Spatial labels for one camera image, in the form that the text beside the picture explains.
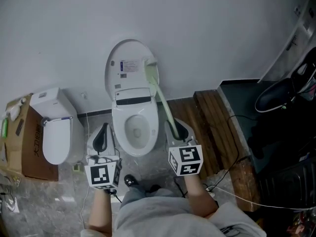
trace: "gray pants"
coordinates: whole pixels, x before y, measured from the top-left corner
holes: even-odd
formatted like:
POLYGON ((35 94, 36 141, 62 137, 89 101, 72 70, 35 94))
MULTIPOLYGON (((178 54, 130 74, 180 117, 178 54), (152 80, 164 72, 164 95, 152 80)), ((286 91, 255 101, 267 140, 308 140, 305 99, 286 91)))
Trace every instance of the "gray pants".
POLYGON ((142 198, 149 197, 177 197, 172 191, 167 189, 159 189, 153 193, 147 193, 141 185, 133 185, 129 187, 129 191, 125 194, 125 197, 120 205, 120 208, 132 203, 134 201, 140 200, 142 198))

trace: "cardboard box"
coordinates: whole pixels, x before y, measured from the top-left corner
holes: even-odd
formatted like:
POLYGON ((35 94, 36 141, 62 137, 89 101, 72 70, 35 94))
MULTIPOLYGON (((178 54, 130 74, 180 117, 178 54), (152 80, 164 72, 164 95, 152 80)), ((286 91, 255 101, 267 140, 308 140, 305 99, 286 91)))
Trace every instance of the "cardboard box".
MULTIPOLYGON (((1 138, 0 143, 0 147, 5 143, 7 164, 1 163, 0 168, 11 175, 58 181, 58 166, 50 164, 43 155, 42 117, 30 107, 31 96, 25 96, 27 101, 15 121, 8 118, 7 137, 1 138)), ((19 100, 11 101, 7 107, 19 100)))

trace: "sneaker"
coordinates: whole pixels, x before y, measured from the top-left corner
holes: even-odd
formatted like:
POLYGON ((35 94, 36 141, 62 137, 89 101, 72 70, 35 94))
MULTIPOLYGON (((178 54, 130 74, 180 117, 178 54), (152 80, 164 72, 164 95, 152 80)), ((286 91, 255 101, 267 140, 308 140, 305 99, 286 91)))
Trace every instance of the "sneaker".
POLYGON ((126 186, 131 187, 134 185, 138 185, 138 182, 136 180, 136 178, 130 174, 126 175, 124 177, 124 183, 126 184, 126 186))

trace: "toilet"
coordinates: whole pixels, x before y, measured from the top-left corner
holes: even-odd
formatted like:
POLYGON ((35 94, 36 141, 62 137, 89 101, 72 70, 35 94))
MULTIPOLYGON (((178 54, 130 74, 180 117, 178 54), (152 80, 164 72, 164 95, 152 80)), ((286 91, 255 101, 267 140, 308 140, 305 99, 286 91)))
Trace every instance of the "toilet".
POLYGON ((53 88, 34 94, 30 106, 43 120, 47 120, 42 124, 43 154, 46 160, 55 165, 81 161, 84 150, 83 126, 62 90, 53 88))
POLYGON ((106 63, 105 87, 112 99, 114 132, 123 150, 134 157, 149 153, 158 136, 157 90, 144 72, 144 60, 151 57, 140 41, 125 39, 115 45, 106 63))

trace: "white cable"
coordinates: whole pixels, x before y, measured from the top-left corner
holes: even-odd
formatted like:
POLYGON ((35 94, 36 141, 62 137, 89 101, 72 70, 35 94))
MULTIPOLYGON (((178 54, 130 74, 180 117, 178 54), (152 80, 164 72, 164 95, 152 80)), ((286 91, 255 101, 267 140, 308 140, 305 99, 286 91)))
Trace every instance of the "white cable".
MULTIPOLYGON (((88 123, 88 139, 89 139, 89 136, 90 136, 90 126, 89 126, 89 120, 88 120, 88 113, 86 113, 86 117, 87 117, 87 123, 88 123)), ((81 216, 81 221, 82 221, 83 229, 85 229, 85 227, 84 227, 84 221, 83 221, 83 217, 82 217, 82 212, 83 212, 83 209, 84 209, 84 206, 85 206, 85 200, 86 200, 86 198, 88 197, 88 194, 89 194, 89 189, 90 189, 90 186, 88 185, 87 194, 86 194, 85 197, 84 197, 83 206, 82 206, 82 209, 81 209, 81 212, 80 212, 80 216, 81 216)))
POLYGON ((86 200, 86 198, 88 197, 88 194, 89 194, 89 189, 90 189, 90 186, 88 186, 87 194, 86 194, 85 197, 84 197, 83 206, 82 206, 82 209, 81 209, 81 212, 80 212, 80 216, 81 216, 81 221, 82 221, 82 227, 83 227, 83 229, 85 229, 85 227, 84 227, 84 221, 83 221, 82 212, 83 212, 83 209, 84 209, 84 206, 85 206, 85 200, 86 200))
POLYGON ((314 209, 315 207, 311 207, 311 208, 287 208, 287 207, 279 207, 279 206, 271 206, 271 205, 264 205, 264 204, 259 204, 259 203, 255 203, 255 202, 251 202, 251 201, 248 201, 248 200, 246 200, 246 199, 244 199, 244 198, 242 198, 242 197, 239 197, 239 196, 237 196, 237 195, 235 195, 235 194, 233 194, 233 193, 230 193, 230 192, 228 192, 228 191, 225 191, 225 190, 223 190, 222 188, 219 188, 219 187, 217 187, 217 186, 209 186, 209 187, 207 187, 206 188, 206 190, 209 192, 209 188, 218 188, 219 190, 221 190, 221 191, 223 191, 223 192, 226 192, 226 193, 228 193, 228 194, 230 194, 230 195, 233 195, 233 196, 235 196, 235 197, 237 197, 237 198, 239 198, 239 199, 241 199, 241 200, 244 200, 244 201, 246 201, 246 202, 248 202, 248 203, 252 203, 252 204, 256 204, 256 205, 260 205, 260 206, 264 206, 264 207, 272 207, 272 208, 279 208, 279 209, 290 209, 290 210, 310 210, 310 209, 314 209))

